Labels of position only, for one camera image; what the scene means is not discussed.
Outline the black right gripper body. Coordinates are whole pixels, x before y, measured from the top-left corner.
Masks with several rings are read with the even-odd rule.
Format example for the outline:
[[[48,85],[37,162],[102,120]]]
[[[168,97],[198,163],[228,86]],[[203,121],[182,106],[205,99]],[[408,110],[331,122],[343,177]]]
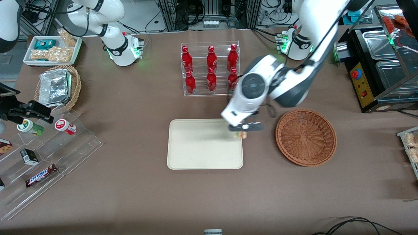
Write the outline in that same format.
[[[20,102],[17,98],[0,98],[1,119],[14,123],[23,123],[23,117],[27,116],[28,107],[30,107],[30,103]]]

